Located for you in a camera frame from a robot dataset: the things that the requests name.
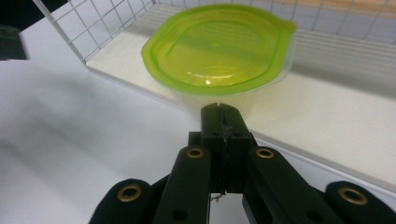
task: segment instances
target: metal screw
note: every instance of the metal screw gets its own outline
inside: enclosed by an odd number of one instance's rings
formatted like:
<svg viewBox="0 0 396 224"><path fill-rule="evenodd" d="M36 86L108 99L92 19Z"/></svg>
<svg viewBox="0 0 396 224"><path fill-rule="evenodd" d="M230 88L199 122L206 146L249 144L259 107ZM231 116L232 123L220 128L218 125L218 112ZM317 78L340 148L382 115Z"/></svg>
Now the metal screw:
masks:
<svg viewBox="0 0 396 224"><path fill-rule="evenodd" d="M340 194L340 196L349 203L354 203L357 205L365 205L369 202L367 197L364 196L364 194L352 188L347 188L347 187L340 188L338 190L338 194Z"/></svg>
<svg viewBox="0 0 396 224"><path fill-rule="evenodd" d="M187 150L187 156L189 156L190 158L200 158L204 156L204 152L200 149L200 148L192 148Z"/></svg>
<svg viewBox="0 0 396 224"><path fill-rule="evenodd" d="M138 184L130 184L119 190L117 197L123 203L134 201L142 194L142 188Z"/></svg>
<svg viewBox="0 0 396 224"><path fill-rule="evenodd" d="M264 159L271 159L275 156L274 152L271 151L270 149L266 149L266 148L260 148L257 149L256 154Z"/></svg>

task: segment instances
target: white wire grid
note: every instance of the white wire grid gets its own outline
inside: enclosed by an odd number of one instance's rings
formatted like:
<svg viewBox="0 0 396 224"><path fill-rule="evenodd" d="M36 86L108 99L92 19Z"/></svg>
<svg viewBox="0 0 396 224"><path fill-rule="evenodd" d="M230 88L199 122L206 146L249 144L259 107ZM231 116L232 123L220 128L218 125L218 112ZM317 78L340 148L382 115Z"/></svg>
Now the white wire grid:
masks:
<svg viewBox="0 0 396 224"><path fill-rule="evenodd" d="M84 63L155 4L250 5L296 22L299 30L396 46L396 0L68 0L52 13L33 1Z"/></svg>

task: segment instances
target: green plastic lid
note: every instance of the green plastic lid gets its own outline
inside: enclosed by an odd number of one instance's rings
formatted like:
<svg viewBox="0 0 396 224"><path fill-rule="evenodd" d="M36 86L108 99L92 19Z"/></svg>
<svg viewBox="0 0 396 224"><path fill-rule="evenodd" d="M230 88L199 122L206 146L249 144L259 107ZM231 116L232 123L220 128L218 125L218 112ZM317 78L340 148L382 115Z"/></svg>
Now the green plastic lid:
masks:
<svg viewBox="0 0 396 224"><path fill-rule="evenodd" d="M294 23L255 7L195 7L168 19L142 55L151 75L167 87L236 94L279 75L295 30Z"/></svg>

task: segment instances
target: translucent green lid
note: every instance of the translucent green lid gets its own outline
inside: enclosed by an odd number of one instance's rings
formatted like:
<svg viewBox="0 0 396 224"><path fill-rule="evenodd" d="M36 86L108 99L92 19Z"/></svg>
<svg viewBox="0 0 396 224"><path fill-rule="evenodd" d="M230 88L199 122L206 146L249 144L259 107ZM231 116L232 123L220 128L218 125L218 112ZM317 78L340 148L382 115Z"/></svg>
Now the translucent green lid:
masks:
<svg viewBox="0 0 396 224"><path fill-rule="evenodd" d="M168 19L142 55L148 71L167 87L235 94L279 75L295 30L294 23L255 7L195 7Z"/></svg>

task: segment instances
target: white table surface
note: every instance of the white table surface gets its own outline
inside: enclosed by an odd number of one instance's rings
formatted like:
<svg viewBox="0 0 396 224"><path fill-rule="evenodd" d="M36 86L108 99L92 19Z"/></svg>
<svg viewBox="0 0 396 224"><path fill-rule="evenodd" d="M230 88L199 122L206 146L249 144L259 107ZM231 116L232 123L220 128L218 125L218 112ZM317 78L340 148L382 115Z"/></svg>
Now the white table surface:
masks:
<svg viewBox="0 0 396 224"><path fill-rule="evenodd" d="M30 60L0 62L0 223L87 223L117 182L167 175L188 132L200 130L178 108L90 72L47 20L23 36ZM319 189L359 182L298 155L290 161ZM392 192L360 183L396 207ZM241 197L213 203L211 223L248 223Z"/></svg>

